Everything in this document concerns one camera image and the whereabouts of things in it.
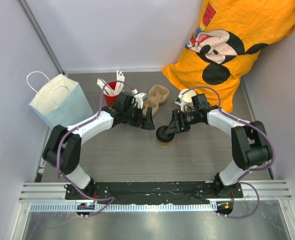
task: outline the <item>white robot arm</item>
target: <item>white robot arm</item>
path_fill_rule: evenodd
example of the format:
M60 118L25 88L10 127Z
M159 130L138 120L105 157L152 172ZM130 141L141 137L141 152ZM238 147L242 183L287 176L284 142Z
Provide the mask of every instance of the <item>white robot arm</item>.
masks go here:
M156 138L161 143L169 143L174 139L175 134L189 131L190 125L197 123L206 123L230 135L233 160L214 177L217 193L230 192L244 173L272 159L270 144L257 131L227 117L218 109L218 106L210 106L205 94L193 96L192 102L195 110L191 112L173 110L170 124L159 127ZM266 132L260 121L247 121L247 123Z
M90 121L98 113L75 125L68 127L58 125L54 127L43 151L43 159L53 167L56 167L59 142L68 131L77 127L67 137L66 146L61 150L60 171L85 193L91 191L87 187L93 185L94 181L79 165L81 146L100 132L111 129L121 123L127 123L133 127L146 130L154 130L155 126L152 120L151 109L147 110L146 117L142 116L143 101L146 98L146 93L133 95L121 92L113 107L103 107L96 120Z

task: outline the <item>cable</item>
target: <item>cable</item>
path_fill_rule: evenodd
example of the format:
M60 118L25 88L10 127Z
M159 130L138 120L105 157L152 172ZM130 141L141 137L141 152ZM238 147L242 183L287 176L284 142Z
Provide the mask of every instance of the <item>cable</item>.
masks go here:
M209 89L209 90L212 90L212 91L216 94L216 96L217 96L217 98L218 98L218 110L219 110L219 112L220 112L221 114L223 114L224 116L228 117L229 119L231 119L231 120L233 120L233 121L237 121L238 123L244 124L244 125L250 127L251 129L257 131L257 132L258 132L259 134L261 134L261 135L266 139L266 141L269 143L269 145L271 146L271 151L272 151L272 158L271 158L270 163L267 164L265 167L261 167L261 168L253 168L253 169L251 169L251 171L262 171L262 170L266 170L266 169L270 168L270 167L274 164L275 159L276 159L276 150L275 150L274 144L272 143L271 139L270 139L270 138L269 138L269 137L268 137L263 131L261 131L260 129L258 129L256 126L253 126L253 125L251 125L250 123L248 123L248 122L246 122L246 121L244 121L244 120L242 120L242 119L239 119L239 118L237 118L237 117L235 117L235 116L233 116L233 115L231 115L231 114L225 112L224 110L222 110L222 107L221 107L221 102L222 102L222 101L221 101L220 94L219 94L214 88L212 88L212 87L209 87L209 86L195 86L195 87L192 87L192 88L186 90L185 92L183 92L182 95L184 95L184 94L186 94L187 92L189 92L189 91L191 91L191 90L194 90L194 89ZM250 183L247 183L247 182L241 181L241 179L244 178L244 177L245 177L246 175L248 175L249 173L250 173L250 171L245 172L244 174L242 174L242 175L237 179L237 181L238 181L240 184L245 184L245 185L250 186L250 187L254 190L254 192L255 192L255 194L256 194L256 196L257 196L257 205L256 205L255 209L254 209L250 214L245 215L245 216L229 216L229 215L224 215L224 214L222 214L222 213L219 213L220 216L223 216L223 217L225 217L225 218L229 218L229 219L245 219L245 218L251 217L253 214L255 214L255 213L257 212L257 210L259 209L259 206L260 206L260 196L259 196L258 191L257 191L256 188L255 188L253 185L251 185Z
M261 134L265 139L266 141L269 143L269 145L271 146L271 151L272 151L272 158L270 160L270 163L265 166L265 167L261 167L261 168L253 168L251 169L251 171L262 171L262 170L266 170L266 169L269 169L275 162L275 159L276 159L276 150L275 150L275 147L274 147L274 144L272 143L271 139L263 132L261 131L260 129L258 129L256 126L253 126L251 125L250 123L240 119L240 118L237 118L229 113L227 113L226 111L224 111L221 107L221 97L220 97L220 94L212 87L209 87L209 86L195 86L195 87L192 87L188 90L186 90L185 92L182 93L182 95L186 94L187 92L191 91L191 90L194 90L194 89L209 89L209 90L212 90L217 98L218 98L218 110L221 114L223 114L224 116L228 117L229 119L233 120L233 121L237 121L238 123L241 123L241 124L244 124L250 128L252 128L253 130L257 131L259 134ZM245 172L243 175L241 175L238 180L240 181L242 178L244 178L246 175L248 175L250 172L247 171Z
M200 191L200 190L196 190L196 189L193 189L193 191L198 194L209 194L210 192L212 192L213 189L214 189L214 185L212 186L212 188L209 191Z
M218 213L217 214L218 216L222 216L222 217L225 217L225 218L228 218L228 219L246 219L248 217L251 217L253 214L255 214L258 211L259 206L260 206L260 196L259 196L258 190L256 190L256 188L252 184L250 184L248 182L240 181L239 183L248 185L254 190L254 192L256 194L256 197L257 197L256 207L254 208L254 210L251 213L249 213L248 215L245 215L245 216L230 216L230 215L222 214L222 213Z
M232 196L232 205L233 205L235 202L233 190L231 191L231 196Z
M68 131L61 139L61 141L59 142L59 145L58 145L58 148L57 148L57 156L56 156L56 173L57 173L57 177L60 178L61 176L61 171L60 171L60 157L61 157L61 149L62 149L62 145L63 145L63 142L64 140L67 138L68 135L70 135L72 132L74 132L75 130L77 130L78 128L81 128L91 122L93 122L94 120L96 120L99 116L100 116L100 113L101 113L101 109L102 109L102 101L103 101L103 91L105 89L105 87L110 84L110 83L114 83L114 82L121 82L125 85L127 85L129 88L131 88L132 90L134 90L133 87L131 87L130 85L128 85L127 83L123 82L123 81L110 81L110 82L107 82L106 84L104 84L103 88L102 88L102 91L100 93L100 99L99 99L99 109L97 111L97 114L96 116L94 116L92 119L72 128L70 131ZM108 201L110 200L104 207L102 207L100 210L98 211L95 211L91 214L88 215L88 217L92 217L92 216L95 216L99 213L101 213L103 210L105 210L108 206L110 206L112 204L112 202L115 200L115 197L114 196L111 196L111 197L107 197L107 198L93 198L93 197L90 197L86 194L84 194L67 176L65 176L64 174L62 174L62 177L67 180L74 188L75 190L77 190L83 197L89 199L89 200L93 200L93 201ZM40 224L40 219L36 222L35 226L33 227L29 237L28 237L28 240L31 239L33 233L35 232L37 226L40 226L41 228L43 229L47 229L47 230L54 230L54 229L58 229L58 228L61 228L63 227L64 225L68 224L69 222L73 221L74 219L78 218L78 216L75 216L75 217L72 217L70 218L69 220L63 222L62 224L58 225L58 226L54 226L54 227L51 227L51 226L43 226Z
M97 114L91 118L90 120L72 128L70 131L68 131L61 139L61 141L59 142L58 144L58 148L57 148L57 155L56 155L56 176L58 179L60 179L60 176L61 176L61 171L60 171L60 157L61 157L61 149L62 149L62 145L63 145L63 142L65 141L65 139L68 137L68 135L70 135L71 133L73 133L75 130L77 130L78 128L81 128L81 127L84 127L85 125L95 121L99 116L100 116L100 113L101 113L101 109L102 109L102 100L103 100L103 91L104 89L106 88L106 86L110 83L123 83L125 85L127 85L130 89L134 90L133 87L131 87L129 84L123 82L123 81L110 81L110 82L107 82L106 84L104 84L102 90L101 90L101 94L100 94L100 98L99 98L99 105L98 105L98 111L97 111Z
M187 112L188 109L190 109L191 111L193 110L189 105L184 105L183 109L185 112Z

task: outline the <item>red label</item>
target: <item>red label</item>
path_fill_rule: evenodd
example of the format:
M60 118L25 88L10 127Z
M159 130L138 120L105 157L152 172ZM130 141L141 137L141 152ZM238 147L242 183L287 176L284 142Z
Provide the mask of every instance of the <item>red label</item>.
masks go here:
M217 12L213 9L213 7L208 4L207 5L207 8L205 10L205 13L203 15L203 23L205 26L208 26L211 19L214 17L214 15L216 14Z

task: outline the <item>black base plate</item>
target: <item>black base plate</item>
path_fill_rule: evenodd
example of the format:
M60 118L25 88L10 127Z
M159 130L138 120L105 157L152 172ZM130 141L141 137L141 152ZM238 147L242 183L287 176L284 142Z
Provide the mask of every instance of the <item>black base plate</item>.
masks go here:
M121 205L192 205L209 203L207 199L230 199L231 193L218 195L212 182L205 181L161 181L161 182L96 182L98 199L115 197L112 204ZM233 188L235 199L243 198L241 185ZM79 195L66 193L66 200L84 199Z

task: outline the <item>metal plate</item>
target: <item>metal plate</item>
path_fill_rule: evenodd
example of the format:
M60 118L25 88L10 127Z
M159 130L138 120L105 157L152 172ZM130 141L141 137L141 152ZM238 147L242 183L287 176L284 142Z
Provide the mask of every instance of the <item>metal plate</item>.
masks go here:
M150 181L150 182L96 182L95 193L97 198L115 197L112 204L137 205L196 205L208 204L208 199L226 199L232 195L218 195L213 182L205 181ZM243 198L241 184L233 188L235 199ZM82 200L83 197L66 193L66 200Z
M30 208L31 213L55 213L55 212L96 212L102 209L104 204L95 204L95 210L77 209L79 202L35 202ZM108 206L104 212L108 213L132 213L132 212L193 212L193 211L216 211L217 203L210 204L192 204L192 205L120 205L113 204Z
M255 201L238 201L232 215L244 216ZM32 212L23 240L290 240L279 201L262 201L256 214L244 220L211 211L114 212L75 218L71 212ZM57 227L47 230L36 226Z

